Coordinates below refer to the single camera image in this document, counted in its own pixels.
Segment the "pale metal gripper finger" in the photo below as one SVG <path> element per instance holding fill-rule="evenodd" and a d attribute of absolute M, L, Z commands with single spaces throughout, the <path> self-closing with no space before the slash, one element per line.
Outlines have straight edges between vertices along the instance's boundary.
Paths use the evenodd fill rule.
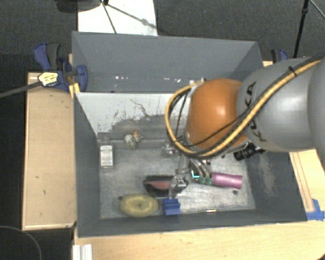
<path fill-rule="evenodd" d="M 174 176 L 168 188 L 168 199 L 176 199 L 179 187 L 179 178 Z"/>
<path fill-rule="evenodd" d="M 185 176 L 179 177 L 179 193 L 183 192 L 189 185 L 189 181 Z"/>

